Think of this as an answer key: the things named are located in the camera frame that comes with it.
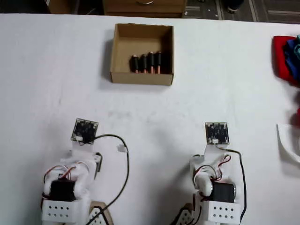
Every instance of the white plastic mount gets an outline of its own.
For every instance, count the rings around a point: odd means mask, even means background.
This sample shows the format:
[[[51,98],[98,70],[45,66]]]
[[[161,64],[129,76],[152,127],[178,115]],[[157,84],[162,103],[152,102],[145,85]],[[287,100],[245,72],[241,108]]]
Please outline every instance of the white plastic mount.
[[[89,220],[91,220],[96,214],[100,212],[99,208],[93,208],[92,212],[90,212]],[[103,218],[103,215],[100,214],[94,221],[92,222],[93,225],[109,225]]]
[[[62,201],[43,201],[43,221],[60,222],[60,223],[76,223],[80,208],[79,201],[62,202]]]
[[[228,202],[203,202],[202,218],[204,221],[222,224],[240,224],[240,205]]]

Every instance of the white tablecloth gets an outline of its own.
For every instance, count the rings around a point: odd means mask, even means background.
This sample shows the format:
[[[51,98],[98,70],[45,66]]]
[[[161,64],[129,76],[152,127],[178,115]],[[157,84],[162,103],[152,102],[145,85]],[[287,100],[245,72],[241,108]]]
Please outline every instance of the white tablecloth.
[[[175,27],[171,87],[108,80],[116,23]],[[299,92],[275,76],[271,56],[272,36],[299,33],[300,25],[274,23],[0,15],[0,223],[40,223],[43,173],[71,148],[79,117],[128,144],[128,185],[110,208],[117,225],[166,225],[191,202],[188,160],[203,153],[212,121],[228,122],[230,147],[243,155],[243,224],[299,224],[300,170],[281,153],[276,129],[291,122]],[[124,181],[118,144],[95,142],[104,155],[95,200],[109,202]]]

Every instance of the cylindrical battery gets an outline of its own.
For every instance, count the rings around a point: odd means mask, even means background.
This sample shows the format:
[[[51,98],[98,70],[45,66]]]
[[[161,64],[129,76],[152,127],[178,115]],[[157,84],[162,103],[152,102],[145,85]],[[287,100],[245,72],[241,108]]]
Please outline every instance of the cylindrical battery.
[[[135,73],[139,73],[139,58],[137,55],[131,57],[131,70]]]
[[[148,66],[149,66],[149,71],[150,73],[154,73],[154,53],[149,52],[148,53]]]
[[[156,73],[160,74],[160,67],[161,67],[161,51],[158,51],[156,54]]]
[[[141,56],[141,67],[144,73],[147,73],[147,56],[144,54]]]

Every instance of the circuit board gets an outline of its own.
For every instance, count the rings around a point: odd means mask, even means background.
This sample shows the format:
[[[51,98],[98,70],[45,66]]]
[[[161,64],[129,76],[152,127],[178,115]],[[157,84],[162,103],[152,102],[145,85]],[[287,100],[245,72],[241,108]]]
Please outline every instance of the circuit board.
[[[205,123],[207,144],[229,144],[227,123]]]
[[[93,144],[98,125],[98,122],[77,118],[71,140],[80,143]]]

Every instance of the open cardboard box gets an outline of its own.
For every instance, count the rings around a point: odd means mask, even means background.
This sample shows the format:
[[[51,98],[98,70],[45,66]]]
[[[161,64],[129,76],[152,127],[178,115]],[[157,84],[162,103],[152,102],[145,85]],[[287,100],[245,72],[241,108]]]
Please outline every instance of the open cardboard box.
[[[121,24],[115,26],[110,73],[113,83],[170,86],[174,77],[173,26]],[[161,74],[133,73],[130,59],[149,52],[162,52]]]

